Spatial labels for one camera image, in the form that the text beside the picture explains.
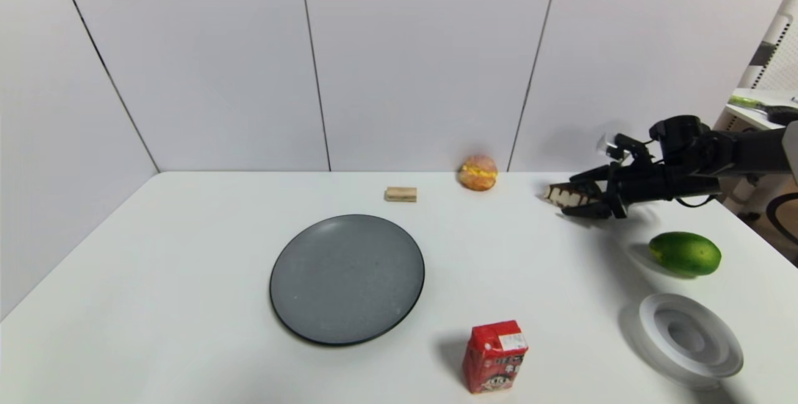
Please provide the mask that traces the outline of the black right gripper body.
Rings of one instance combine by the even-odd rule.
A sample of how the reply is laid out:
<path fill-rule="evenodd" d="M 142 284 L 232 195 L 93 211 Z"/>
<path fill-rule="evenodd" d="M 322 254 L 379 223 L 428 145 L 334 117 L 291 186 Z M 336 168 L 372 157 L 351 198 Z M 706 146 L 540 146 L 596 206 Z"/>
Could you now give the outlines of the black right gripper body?
<path fill-rule="evenodd" d="M 613 216 L 621 219 L 628 216 L 630 205 L 635 203 L 670 201 L 671 191 L 661 165 L 623 166 L 614 161 L 609 164 L 603 200 Z"/>

